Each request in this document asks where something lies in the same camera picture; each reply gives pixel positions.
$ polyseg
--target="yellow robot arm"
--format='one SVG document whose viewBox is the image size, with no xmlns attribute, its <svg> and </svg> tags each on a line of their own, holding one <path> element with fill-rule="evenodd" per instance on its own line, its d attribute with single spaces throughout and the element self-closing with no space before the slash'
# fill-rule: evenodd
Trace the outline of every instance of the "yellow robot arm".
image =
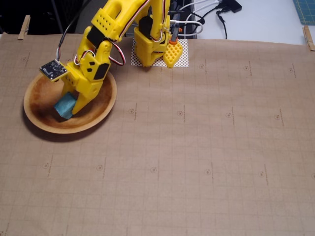
<svg viewBox="0 0 315 236">
<path fill-rule="evenodd" d="M 91 21 L 92 26 L 84 31 L 75 60 L 66 66 L 52 61 L 41 67 L 51 81 L 64 82 L 62 95 L 79 93 L 69 116 L 63 116 L 56 104 L 59 114 L 71 117 L 97 96 L 113 60 L 111 49 L 113 45 L 118 48 L 114 42 L 121 41 L 134 21 L 139 24 L 134 29 L 135 53 L 143 66 L 151 66 L 157 58 L 163 57 L 167 66 L 173 67 L 182 54 L 182 47 L 169 44 L 169 6 L 170 0 L 109 0 L 100 8 Z M 150 7 L 152 15 L 148 16 Z M 52 76 L 52 69 L 58 73 Z"/>
</svg>

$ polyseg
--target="black power adapter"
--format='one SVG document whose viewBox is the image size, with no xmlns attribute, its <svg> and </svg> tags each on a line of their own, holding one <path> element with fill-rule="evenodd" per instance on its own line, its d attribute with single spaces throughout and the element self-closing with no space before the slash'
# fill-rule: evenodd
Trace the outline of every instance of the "black power adapter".
<svg viewBox="0 0 315 236">
<path fill-rule="evenodd" d="M 223 0 L 223 3 L 225 3 L 226 6 L 231 7 L 231 11 L 234 13 L 242 10 L 242 6 L 236 0 Z"/>
</svg>

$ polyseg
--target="blue sponge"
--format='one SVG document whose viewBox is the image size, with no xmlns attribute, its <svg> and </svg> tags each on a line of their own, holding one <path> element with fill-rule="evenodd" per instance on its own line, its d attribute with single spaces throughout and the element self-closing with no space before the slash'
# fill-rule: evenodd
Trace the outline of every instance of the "blue sponge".
<svg viewBox="0 0 315 236">
<path fill-rule="evenodd" d="M 56 104 L 55 110 L 59 115 L 65 119 L 70 119 L 72 117 L 72 109 L 76 103 L 76 99 L 70 92 L 67 92 Z"/>
</svg>

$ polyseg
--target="wooden clothespin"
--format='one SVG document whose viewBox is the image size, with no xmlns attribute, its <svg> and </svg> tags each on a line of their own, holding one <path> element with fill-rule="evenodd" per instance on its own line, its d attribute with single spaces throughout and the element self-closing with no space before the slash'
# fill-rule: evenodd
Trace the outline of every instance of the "wooden clothespin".
<svg viewBox="0 0 315 236">
<path fill-rule="evenodd" d="M 22 28 L 18 37 L 18 40 L 23 40 L 25 34 L 28 34 L 29 26 L 30 26 L 31 16 L 26 15 L 22 24 Z"/>
<path fill-rule="evenodd" d="M 304 26 L 303 33 L 304 33 L 304 37 L 306 39 L 307 45 L 309 46 L 310 50 L 315 51 L 315 45 L 313 43 L 309 26 Z"/>
</svg>

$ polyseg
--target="wooden plate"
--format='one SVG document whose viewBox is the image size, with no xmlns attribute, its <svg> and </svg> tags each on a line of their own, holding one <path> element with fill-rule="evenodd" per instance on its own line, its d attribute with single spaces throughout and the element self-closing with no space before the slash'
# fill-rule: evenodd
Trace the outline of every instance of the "wooden plate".
<svg viewBox="0 0 315 236">
<path fill-rule="evenodd" d="M 117 86 L 108 72 L 97 97 L 71 119 L 59 116 L 54 105 L 61 99 L 63 82 L 50 82 L 39 74 L 31 82 L 24 96 L 24 111 L 38 128 L 57 134 L 70 134 L 91 128 L 103 120 L 113 108 Z"/>
</svg>

